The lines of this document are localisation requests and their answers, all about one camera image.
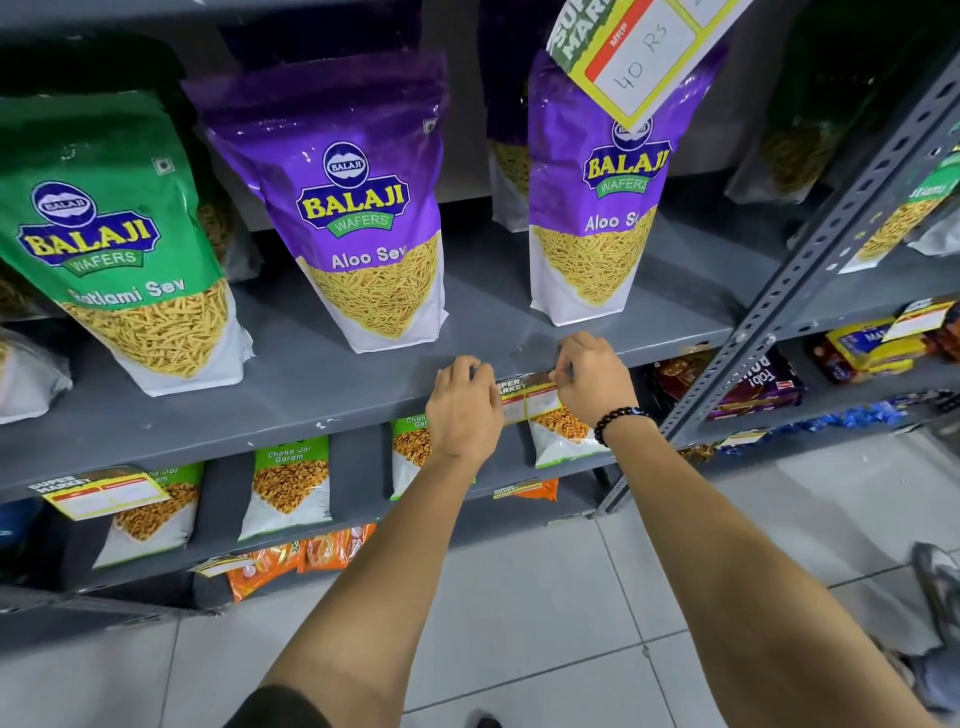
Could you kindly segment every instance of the purple snack packet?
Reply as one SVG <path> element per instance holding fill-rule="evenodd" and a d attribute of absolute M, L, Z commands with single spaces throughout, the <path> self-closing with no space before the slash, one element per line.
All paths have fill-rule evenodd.
<path fill-rule="evenodd" d="M 531 306 L 556 326 L 623 310 L 670 156 L 726 56 L 714 48 L 636 130 L 545 53 L 530 74 Z"/>
<path fill-rule="evenodd" d="M 410 52 L 183 83 L 356 352 L 434 341 L 446 318 L 445 81 L 443 53 Z"/>

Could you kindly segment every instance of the forearm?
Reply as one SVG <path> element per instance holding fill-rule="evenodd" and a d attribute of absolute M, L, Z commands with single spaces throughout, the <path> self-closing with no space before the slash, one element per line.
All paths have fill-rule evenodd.
<path fill-rule="evenodd" d="M 475 470 L 458 458 L 427 459 L 264 684 L 300 690 L 334 726 L 399 723 L 420 632 Z"/>
<path fill-rule="evenodd" d="M 605 437 L 731 727 L 927 724 L 829 592 L 679 457 L 652 422 L 620 418 Z"/>

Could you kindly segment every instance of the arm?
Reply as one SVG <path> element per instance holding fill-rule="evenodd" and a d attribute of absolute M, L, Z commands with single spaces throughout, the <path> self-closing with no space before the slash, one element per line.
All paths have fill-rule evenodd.
<path fill-rule="evenodd" d="M 587 333 L 564 339 L 560 398 L 595 425 L 636 406 L 627 369 Z M 604 438 L 627 476 L 731 728 L 934 726 L 830 593 L 780 551 L 660 436 L 621 417 Z"/>
<path fill-rule="evenodd" d="M 261 683 L 299 691 L 335 728 L 400 723 L 453 524 L 503 428 L 491 366 L 460 356 L 440 370 L 426 415 L 420 473 Z"/>

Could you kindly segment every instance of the floor tile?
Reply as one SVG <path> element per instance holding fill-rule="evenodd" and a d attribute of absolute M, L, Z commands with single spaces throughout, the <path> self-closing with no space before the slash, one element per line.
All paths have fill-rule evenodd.
<path fill-rule="evenodd" d="M 163 728 L 220 728 L 332 583 L 253 598 L 180 623 Z"/>
<path fill-rule="evenodd" d="M 688 632 L 647 645 L 677 728 L 724 728 Z"/>
<path fill-rule="evenodd" d="M 414 662 L 414 710 L 637 643 L 593 521 L 452 551 Z"/>
<path fill-rule="evenodd" d="M 483 713 L 495 716 L 506 728 L 673 728 L 642 647 L 407 714 L 400 726 L 472 728 Z"/>
<path fill-rule="evenodd" d="M 155 728 L 177 623 L 111 629 L 0 660 L 0 716 L 18 728 Z"/>
<path fill-rule="evenodd" d="M 864 631 L 888 647 L 923 654 L 940 641 L 913 570 L 901 567 L 830 590 Z"/>
<path fill-rule="evenodd" d="M 597 519 L 636 626 L 644 640 L 686 629 L 686 620 L 660 566 L 636 505 Z"/>
<path fill-rule="evenodd" d="M 715 484 L 830 585 L 902 564 L 914 541 L 960 546 L 956 472 L 911 437 L 884 433 Z"/>

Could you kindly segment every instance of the black beaded bracelet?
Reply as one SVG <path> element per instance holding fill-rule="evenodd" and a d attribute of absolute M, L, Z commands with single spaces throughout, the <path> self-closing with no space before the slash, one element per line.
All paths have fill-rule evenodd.
<path fill-rule="evenodd" d="M 608 412 L 606 415 L 601 417 L 600 422 L 598 422 L 597 426 L 593 429 L 593 434 L 596 437 L 597 442 L 603 447 L 607 446 L 607 443 L 605 443 L 603 439 L 604 427 L 609 425 L 616 418 L 623 417 L 624 415 L 639 415 L 640 417 L 646 417 L 647 413 L 639 407 L 619 407 L 618 409 L 614 409 L 613 412 Z"/>

